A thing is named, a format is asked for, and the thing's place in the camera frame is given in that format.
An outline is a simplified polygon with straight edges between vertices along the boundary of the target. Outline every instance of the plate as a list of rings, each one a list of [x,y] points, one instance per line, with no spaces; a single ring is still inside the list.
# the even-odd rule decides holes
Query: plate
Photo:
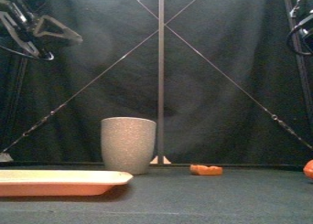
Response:
[[[95,196],[131,179],[119,171],[0,170],[0,197]]]

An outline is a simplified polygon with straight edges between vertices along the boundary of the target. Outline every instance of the metal pole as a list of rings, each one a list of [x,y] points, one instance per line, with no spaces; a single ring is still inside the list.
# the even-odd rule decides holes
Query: metal pole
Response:
[[[159,0],[158,164],[163,164],[163,0]]]

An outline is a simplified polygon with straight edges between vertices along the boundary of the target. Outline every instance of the gray cup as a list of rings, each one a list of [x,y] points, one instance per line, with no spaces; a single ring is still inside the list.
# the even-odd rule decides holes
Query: gray cup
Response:
[[[102,121],[102,156],[107,170],[132,175],[148,172],[155,144],[156,123],[132,117]]]

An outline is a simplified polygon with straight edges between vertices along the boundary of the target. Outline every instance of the table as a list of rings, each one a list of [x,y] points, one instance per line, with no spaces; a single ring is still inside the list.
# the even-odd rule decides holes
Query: table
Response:
[[[152,166],[100,196],[0,197],[0,223],[306,224],[312,198],[313,181],[297,170],[226,167],[222,176],[195,176],[187,166]]]

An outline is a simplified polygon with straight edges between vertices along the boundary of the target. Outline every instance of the cable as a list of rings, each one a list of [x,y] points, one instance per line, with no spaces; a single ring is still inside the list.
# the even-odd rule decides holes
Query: cable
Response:
[[[24,57],[27,59],[36,59],[36,60],[44,60],[44,61],[53,60],[53,55],[51,53],[49,53],[49,56],[47,58],[37,58],[35,56],[31,56],[31,55],[27,55],[27,54],[19,52],[16,50],[12,50],[11,48],[4,47],[3,45],[0,45],[0,49],[3,49],[4,51],[7,51],[7,52],[9,52],[9,53],[12,53],[12,54],[15,54],[17,56],[21,56],[21,57]]]

